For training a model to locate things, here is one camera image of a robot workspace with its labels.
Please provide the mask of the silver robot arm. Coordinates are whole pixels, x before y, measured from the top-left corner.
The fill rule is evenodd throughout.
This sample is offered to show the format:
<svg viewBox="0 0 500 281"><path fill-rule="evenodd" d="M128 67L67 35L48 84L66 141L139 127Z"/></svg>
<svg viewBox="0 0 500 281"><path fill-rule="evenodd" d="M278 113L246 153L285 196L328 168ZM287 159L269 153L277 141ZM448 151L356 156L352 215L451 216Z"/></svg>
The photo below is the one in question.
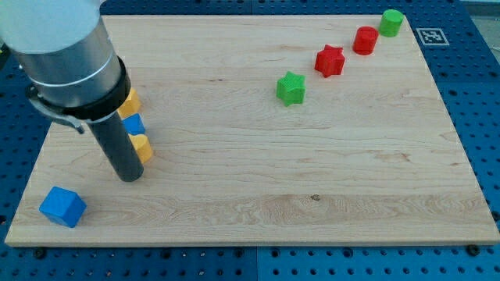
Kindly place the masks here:
<svg viewBox="0 0 500 281"><path fill-rule="evenodd" d="M79 133L124 102L130 80L103 23L102 0L2 0L1 39L33 86L31 104Z"/></svg>

